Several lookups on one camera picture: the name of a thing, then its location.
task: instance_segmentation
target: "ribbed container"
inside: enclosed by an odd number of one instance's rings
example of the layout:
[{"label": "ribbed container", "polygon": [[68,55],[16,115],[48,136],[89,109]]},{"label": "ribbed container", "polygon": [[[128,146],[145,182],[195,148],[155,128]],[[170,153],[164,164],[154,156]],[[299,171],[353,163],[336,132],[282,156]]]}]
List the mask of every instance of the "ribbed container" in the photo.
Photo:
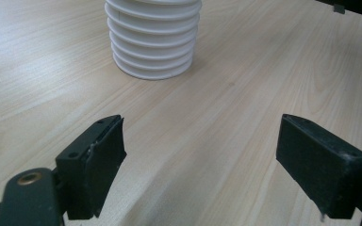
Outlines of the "ribbed container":
[{"label": "ribbed container", "polygon": [[201,0],[107,0],[113,58],[125,73],[157,80],[192,63]]}]

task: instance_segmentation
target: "wooden table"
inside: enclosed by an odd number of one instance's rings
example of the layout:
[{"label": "wooden table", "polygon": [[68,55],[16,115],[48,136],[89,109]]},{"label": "wooden table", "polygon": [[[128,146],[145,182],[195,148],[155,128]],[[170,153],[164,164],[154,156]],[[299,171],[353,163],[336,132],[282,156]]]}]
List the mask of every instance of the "wooden table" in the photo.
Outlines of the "wooden table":
[{"label": "wooden table", "polygon": [[362,16],[313,0],[204,0],[194,61],[145,81],[113,62],[103,1],[0,0],[6,181],[121,114],[128,156],[100,218],[68,225],[358,225],[275,160],[283,113],[362,150]]}]

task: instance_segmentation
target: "white cylinder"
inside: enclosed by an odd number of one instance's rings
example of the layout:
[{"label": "white cylinder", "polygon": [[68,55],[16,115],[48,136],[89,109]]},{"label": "white cylinder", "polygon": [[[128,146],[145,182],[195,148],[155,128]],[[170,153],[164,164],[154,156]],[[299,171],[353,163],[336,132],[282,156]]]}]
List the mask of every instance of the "white cylinder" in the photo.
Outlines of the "white cylinder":
[{"label": "white cylinder", "polygon": [[177,76],[192,63],[201,0],[107,0],[113,58],[137,78]]}]

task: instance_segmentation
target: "wood grain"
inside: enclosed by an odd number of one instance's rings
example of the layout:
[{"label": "wood grain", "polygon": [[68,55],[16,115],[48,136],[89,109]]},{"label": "wood grain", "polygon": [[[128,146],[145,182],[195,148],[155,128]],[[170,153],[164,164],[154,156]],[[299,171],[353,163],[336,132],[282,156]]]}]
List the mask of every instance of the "wood grain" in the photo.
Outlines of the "wood grain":
[{"label": "wood grain", "polygon": [[144,81],[111,57],[104,2],[0,0],[6,181],[121,114],[128,152],[100,218],[68,225],[358,225],[326,219],[275,160],[283,113],[362,150],[362,16],[313,0],[203,0],[194,61]]}]

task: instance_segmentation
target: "light wood surface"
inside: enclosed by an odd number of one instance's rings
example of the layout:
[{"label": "light wood surface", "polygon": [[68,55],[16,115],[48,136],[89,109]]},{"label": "light wood surface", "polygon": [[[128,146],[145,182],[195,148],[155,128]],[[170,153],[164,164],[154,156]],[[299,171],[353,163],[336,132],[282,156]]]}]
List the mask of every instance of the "light wood surface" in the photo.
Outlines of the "light wood surface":
[{"label": "light wood surface", "polygon": [[281,115],[362,150],[362,16],[314,0],[204,0],[194,61],[144,81],[113,62],[103,1],[0,0],[0,200],[91,123],[128,156],[100,218],[68,225],[359,225],[321,214],[275,160]]}]

